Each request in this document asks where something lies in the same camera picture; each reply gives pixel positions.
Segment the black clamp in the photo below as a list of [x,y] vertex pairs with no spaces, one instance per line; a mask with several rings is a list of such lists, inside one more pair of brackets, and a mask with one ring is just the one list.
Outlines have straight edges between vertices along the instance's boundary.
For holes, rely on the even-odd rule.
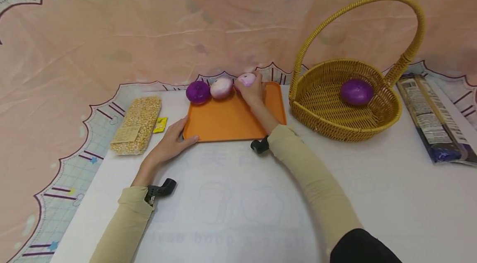
[[266,152],[269,149],[269,144],[268,144],[268,135],[266,135],[261,141],[254,140],[252,141],[252,144],[250,144],[250,148],[255,151],[257,154],[262,154]]
[[167,178],[162,186],[148,185],[147,195],[144,198],[144,201],[152,206],[156,197],[164,197],[172,194],[177,184],[178,183],[174,180]]

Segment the purple onion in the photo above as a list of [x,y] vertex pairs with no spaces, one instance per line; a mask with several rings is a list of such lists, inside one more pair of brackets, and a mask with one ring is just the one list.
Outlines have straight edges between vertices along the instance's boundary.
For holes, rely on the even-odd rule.
[[195,105],[200,105],[210,99],[210,88],[206,82],[195,81],[185,90],[187,99]]
[[374,90],[370,84],[360,79],[346,81],[340,88],[342,99],[354,106],[364,106],[374,96]]

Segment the hand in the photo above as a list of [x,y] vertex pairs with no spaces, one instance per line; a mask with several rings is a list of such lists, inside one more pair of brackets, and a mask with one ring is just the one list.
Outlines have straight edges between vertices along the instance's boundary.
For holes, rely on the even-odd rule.
[[245,87],[241,82],[235,82],[235,86],[240,90],[243,99],[250,107],[250,110],[258,119],[263,129],[268,135],[271,135],[273,129],[279,125],[279,121],[263,103],[265,83],[262,83],[262,74],[258,71],[254,71],[253,74],[255,75],[255,81],[250,87]]
[[162,163],[172,159],[184,151],[184,149],[197,143],[199,140],[197,135],[179,142],[179,135],[184,129],[187,120],[188,117],[185,116],[167,129],[162,140],[142,161],[141,167],[139,168],[136,178],[132,181],[131,187],[147,187],[148,185],[151,185],[156,177],[157,170]]
[[148,162],[151,165],[160,165],[167,160],[172,159],[177,156],[179,153],[184,151],[186,148],[194,145],[199,140],[198,135],[195,137],[188,138],[182,142],[179,142],[179,135],[184,129],[188,117],[180,119],[178,122],[175,122],[171,125],[162,140],[151,150],[151,152],[146,156],[144,162]]
[[241,82],[235,82],[235,86],[238,87],[243,99],[250,106],[251,103],[259,102],[263,103],[263,97],[265,92],[265,83],[262,83],[262,74],[258,71],[254,71],[255,81],[250,87],[245,87]]

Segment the wicker basket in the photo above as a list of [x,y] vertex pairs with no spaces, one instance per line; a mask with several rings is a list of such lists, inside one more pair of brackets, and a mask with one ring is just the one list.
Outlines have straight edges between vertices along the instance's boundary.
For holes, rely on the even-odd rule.
[[[416,55],[424,36],[423,12],[411,0],[395,1],[414,10],[418,22],[416,34],[385,77],[376,68],[354,59],[321,62],[299,77],[305,53],[323,28],[340,15],[376,1],[382,0],[359,0],[330,16],[308,37],[295,61],[289,91],[293,115],[308,128],[335,140],[367,140],[393,125],[401,116],[401,103],[393,86]],[[342,101],[340,87],[352,78],[367,81],[373,87],[374,96],[368,105],[351,106]]]

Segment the onion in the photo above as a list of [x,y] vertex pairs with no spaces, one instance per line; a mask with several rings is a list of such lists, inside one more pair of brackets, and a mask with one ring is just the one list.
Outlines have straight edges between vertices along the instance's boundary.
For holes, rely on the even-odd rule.
[[364,106],[373,98],[374,90],[363,80],[351,79],[340,88],[342,99],[354,106]]
[[200,105],[209,100],[210,88],[206,82],[195,81],[189,84],[185,90],[185,96],[191,103]]
[[218,78],[212,85],[210,85],[210,94],[214,99],[225,99],[232,91],[233,82],[227,77]]
[[245,87],[250,87],[255,81],[255,75],[251,74],[250,72],[247,72],[243,75],[240,75],[236,80],[244,84]]

